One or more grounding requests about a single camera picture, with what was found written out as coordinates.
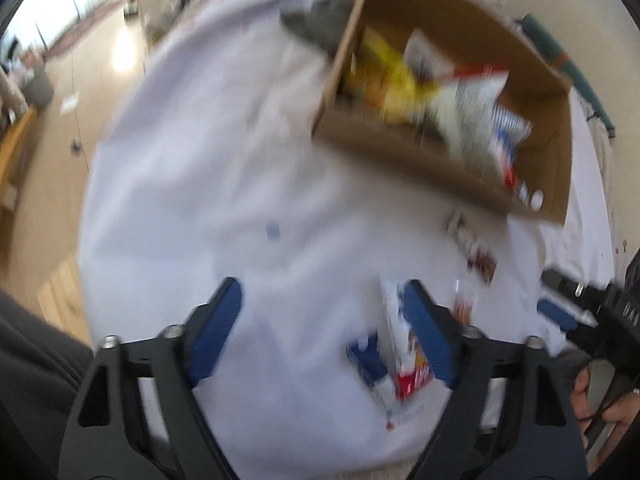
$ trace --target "cardboard box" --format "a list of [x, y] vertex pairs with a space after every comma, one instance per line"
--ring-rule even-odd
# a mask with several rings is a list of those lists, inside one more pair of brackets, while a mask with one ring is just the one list
[[[454, 165], [443, 145], [417, 144], [406, 129], [354, 113], [336, 99], [342, 74], [365, 27], [375, 29], [401, 52], [414, 28], [420, 28], [456, 63], [502, 64], [510, 70], [499, 101], [533, 124], [531, 135], [518, 148], [515, 167], [530, 192], [543, 192], [539, 211], [514, 199], [505, 188], [482, 182]], [[313, 136], [497, 212], [563, 224], [571, 180], [569, 89], [525, 41], [472, 0], [356, 0]]]

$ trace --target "floor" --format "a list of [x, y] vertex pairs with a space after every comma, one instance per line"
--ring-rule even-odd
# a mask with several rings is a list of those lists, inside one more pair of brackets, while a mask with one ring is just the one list
[[[38, 142], [21, 186], [11, 246], [0, 267], [0, 286], [41, 315], [37, 291], [76, 250], [84, 186], [104, 126], [143, 75], [145, 43], [138, 20], [121, 9], [97, 24], [70, 51], [47, 63], [55, 97], [34, 124]], [[78, 94], [75, 110], [61, 114]], [[74, 156], [71, 144], [81, 139]]]

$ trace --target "small package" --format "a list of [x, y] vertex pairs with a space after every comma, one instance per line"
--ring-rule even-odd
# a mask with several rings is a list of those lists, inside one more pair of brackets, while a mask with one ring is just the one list
[[529, 188], [527, 187], [527, 184], [524, 182], [524, 180], [516, 177], [516, 183], [513, 187], [513, 193], [523, 204], [529, 205], [531, 197], [529, 195]]
[[386, 321], [396, 359], [398, 399], [406, 400], [433, 379], [420, 342], [404, 317], [403, 283], [383, 283]]
[[425, 106], [424, 122], [437, 129], [450, 158], [492, 182], [507, 180], [508, 156], [494, 127], [494, 107], [508, 75], [493, 66], [456, 73], [429, 95]]
[[422, 411], [419, 399], [402, 402], [396, 396], [396, 382], [380, 358], [377, 333], [349, 343], [347, 357], [384, 411], [389, 431]]
[[455, 63], [441, 53], [419, 28], [414, 29], [409, 37], [403, 59], [421, 81], [450, 77], [456, 70]]
[[491, 285], [497, 265], [495, 257], [480, 242], [478, 234], [459, 211], [455, 211], [449, 219], [447, 233], [453, 236], [469, 263], [480, 273], [482, 280]]
[[476, 279], [471, 276], [473, 266], [467, 266], [465, 276], [456, 280], [453, 287], [453, 317], [460, 325], [472, 324], [472, 314], [478, 304], [478, 288]]

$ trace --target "wall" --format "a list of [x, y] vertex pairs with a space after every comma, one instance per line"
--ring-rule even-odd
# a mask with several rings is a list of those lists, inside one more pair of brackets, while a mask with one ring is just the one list
[[37, 27], [47, 44], [77, 17], [73, 0], [24, 0], [5, 35], [17, 36], [23, 46], [42, 47]]
[[630, 251], [640, 247], [640, 30], [620, 0], [508, 0], [535, 14], [587, 76], [616, 126], [616, 205]]

